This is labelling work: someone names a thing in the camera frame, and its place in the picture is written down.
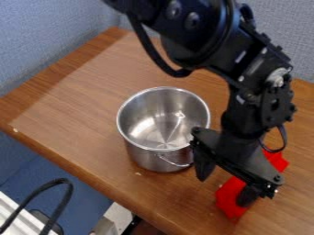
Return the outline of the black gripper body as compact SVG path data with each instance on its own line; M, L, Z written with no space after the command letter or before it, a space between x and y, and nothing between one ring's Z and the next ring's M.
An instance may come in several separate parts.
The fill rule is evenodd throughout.
M259 141L239 138L227 130L217 132L200 127L191 129L191 135L191 151L200 148L209 152L217 167L247 185L256 185L260 197L272 198L284 177L263 156Z

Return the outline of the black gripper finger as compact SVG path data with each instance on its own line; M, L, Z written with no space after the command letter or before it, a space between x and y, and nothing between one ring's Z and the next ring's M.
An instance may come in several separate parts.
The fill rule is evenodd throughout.
M211 153L203 149L195 148L192 154L196 178L203 182L215 170L216 163Z
M260 196L260 189L256 185L245 185L241 189L235 203L239 207L249 207Z

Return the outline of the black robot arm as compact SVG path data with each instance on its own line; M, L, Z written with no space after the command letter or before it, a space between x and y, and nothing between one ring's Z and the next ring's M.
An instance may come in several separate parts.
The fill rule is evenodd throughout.
M283 129L296 111L291 59L256 30L253 12L236 0L102 0L127 16L137 39L160 70L184 78L199 69L219 75L229 98L219 131L191 130L199 179L221 168L245 186L235 197L248 207L273 197L284 178L265 159L263 138Z

